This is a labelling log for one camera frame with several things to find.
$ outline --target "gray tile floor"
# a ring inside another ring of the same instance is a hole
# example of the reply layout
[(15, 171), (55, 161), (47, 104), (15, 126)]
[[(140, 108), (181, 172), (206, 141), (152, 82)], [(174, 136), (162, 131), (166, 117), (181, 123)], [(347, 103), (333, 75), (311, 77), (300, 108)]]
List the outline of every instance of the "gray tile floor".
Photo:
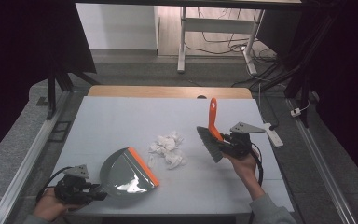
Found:
[[(233, 82), (247, 77), (243, 73), (241, 59), (190, 59), (186, 73), (176, 73), (176, 59), (158, 57), (156, 55), (131, 56), (124, 60), (121, 55), (95, 53), (97, 76), (103, 84), (117, 85), (167, 85), (167, 86), (194, 86), (191, 79), (203, 86), (230, 86)], [(60, 121), (73, 121), (81, 99), (87, 94), (90, 87), (87, 83), (73, 77), (76, 85), (70, 94), (71, 100), (66, 106), (65, 113)], [(276, 129), (285, 143), (284, 147), (275, 148), (274, 153), (281, 166), (286, 186), (294, 204), (293, 216), (298, 223), (341, 223), (329, 193), (322, 181), (308, 149), (299, 134), (295, 121), (290, 117), (286, 99), (282, 96), (282, 88), (277, 87), (266, 93), (266, 99), (261, 97), (261, 112), (270, 122), (275, 122), (273, 112), (279, 119), (280, 126)], [(22, 158), (31, 146), (47, 114), (45, 106), (36, 106), (39, 97), (46, 97), (46, 82), (34, 85), (30, 90), (30, 102), (13, 126), (11, 132), (0, 145), (0, 199), (5, 193), (11, 178), (20, 166)], [(318, 145), (329, 164), (333, 176), (336, 178), (351, 210), (358, 220), (358, 169), (351, 158), (339, 144), (337, 139), (320, 121), (314, 110), (314, 104), (309, 109), (310, 129), (317, 139)], [(22, 223), (34, 206), (34, 196), (43, 183), (51, 175), (55, 161), (60, 155), (63, 144), (48, 142), (40, 156), (36, 167), (30, 174), (32, 178), (27, 182), (7, 223)], [(100, 217), (71, 217), (72, 223), (102, 223)], [(245, 223), (247, 217), (237, 217), (237, 223)]]

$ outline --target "white tabletop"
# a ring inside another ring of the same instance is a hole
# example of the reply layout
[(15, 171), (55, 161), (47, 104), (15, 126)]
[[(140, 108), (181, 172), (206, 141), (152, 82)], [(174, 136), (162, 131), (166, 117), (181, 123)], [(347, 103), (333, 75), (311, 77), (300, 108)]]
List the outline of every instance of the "white tabletop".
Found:
[[(160, 186), (136, 201), (92, 202), (77, 211), (82, 215), (229, 215), (251, 212), (251, 197), (230, 162), (214, 163), (202, 144), (197, 126), (208, 126), (209, 100), (174, 98), (85, 97), (68, 135), (54, 173), (66, 166), (86, 163), (89, 182), (100, 183), (103, 162), (115, 151), (134, 147), (148, 161), (149, 146), (159, 135), (177, 131), (187, 165), (167, 169), (155, 156), (151, 169)], [(215, 126), (220, 133), (239, 121), (263, 128), (255, 100), (218, 99)], [(263, 189), (278, 206), (294, 211), (268, 137), (252, 133), (251, 140), (263, 155)], [(62, 175), (53, 181), (54, 185)]]

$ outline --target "gray sleeve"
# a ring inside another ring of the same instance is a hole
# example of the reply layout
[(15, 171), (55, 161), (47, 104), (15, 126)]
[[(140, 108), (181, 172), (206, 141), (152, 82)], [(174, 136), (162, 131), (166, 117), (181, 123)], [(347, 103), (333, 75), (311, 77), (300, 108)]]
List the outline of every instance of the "gray sleeve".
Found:
[(23, 224), (48, 224), (48, 223), (50, 222), (41, 217), (28, 215)]
[(285, 207), (278, 207), (268, 194), (252, 201), (250, 206), (260, 224), (296, 223)]

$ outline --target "crumpled tissue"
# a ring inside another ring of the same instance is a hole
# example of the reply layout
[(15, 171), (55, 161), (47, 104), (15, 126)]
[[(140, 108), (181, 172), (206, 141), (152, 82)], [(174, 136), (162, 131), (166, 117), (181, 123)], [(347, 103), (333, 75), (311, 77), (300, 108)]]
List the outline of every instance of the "crumpled tissue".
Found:
[[(176, 131), (166, 136), (158, 136), (157, 141), (150, 146), (149, 152), (163, 156), (165, 161), (169, 164), (168, 169), (170, 170), (178, 165), (186, 165), (185, 154), (178, 149), (178, 146), (183, 140), (184, 139)], [(152, 167), (154, 163), (154, 157), (151, 155), (148, 166)]]

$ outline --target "power strip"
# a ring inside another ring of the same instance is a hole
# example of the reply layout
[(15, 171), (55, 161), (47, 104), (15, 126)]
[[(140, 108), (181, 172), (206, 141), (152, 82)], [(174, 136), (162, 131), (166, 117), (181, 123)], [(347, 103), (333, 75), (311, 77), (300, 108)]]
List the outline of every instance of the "power strip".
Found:
[(272, 142), (272, 145), (274, 145), (275, 147), (283, 146), (283, 142), (282, 142), (281, 138), (278, 136), (278, 134), (275, 132), (275, 130), (269, 129), (270, 126), (271, 126), (270, 123), (264, 124), (264, 128), (266, 130), (269, 140), (271, 140), (271, 142)]

